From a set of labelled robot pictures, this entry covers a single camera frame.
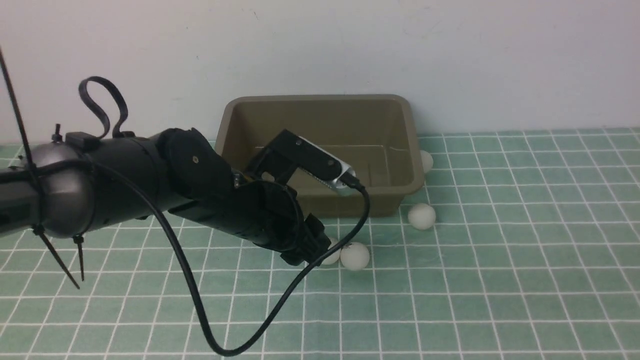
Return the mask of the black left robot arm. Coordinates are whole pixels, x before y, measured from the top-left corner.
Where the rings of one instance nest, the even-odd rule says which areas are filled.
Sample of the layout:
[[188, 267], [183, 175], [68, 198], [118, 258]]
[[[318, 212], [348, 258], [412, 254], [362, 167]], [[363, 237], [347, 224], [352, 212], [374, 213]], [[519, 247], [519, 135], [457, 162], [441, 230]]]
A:
[[323, 224], [304, 216], [297, 192], [252, 172], [234, 169], [196, 129], [167, 129], [151, 137], [121, 131], [128, 108], [118, 88], [101, 76], [78, 85], [82, 102], [105, 135], [55, 133], [30, 150], [34, 183], [24, 159], [1, 171], [1, 234], [39, 226], [71, 239], [160, 212], [275, 251], [288, 264], [311, 263], [331, 246]]

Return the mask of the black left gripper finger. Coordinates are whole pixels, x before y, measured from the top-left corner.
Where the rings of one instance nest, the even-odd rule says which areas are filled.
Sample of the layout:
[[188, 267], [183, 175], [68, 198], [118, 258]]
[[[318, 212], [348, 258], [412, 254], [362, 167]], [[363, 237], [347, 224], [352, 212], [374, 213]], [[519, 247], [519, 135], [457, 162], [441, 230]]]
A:
[[331, 239], [325, 234], [322, 221], [315, 215], [309, 214], [294, 241], [294, 247], [283, 251], [279, 257], [291, 266], [302, 263], [311, 264], [324, 255], [331, 246]]

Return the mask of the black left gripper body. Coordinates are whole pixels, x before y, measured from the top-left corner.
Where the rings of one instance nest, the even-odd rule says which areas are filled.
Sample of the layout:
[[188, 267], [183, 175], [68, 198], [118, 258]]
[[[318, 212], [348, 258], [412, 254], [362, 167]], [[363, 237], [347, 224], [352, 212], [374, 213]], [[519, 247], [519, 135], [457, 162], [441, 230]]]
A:
[[266, 180], [186, 203], [185, 219], [279, 253], [294, 248], [304, 225], [297, 192]]

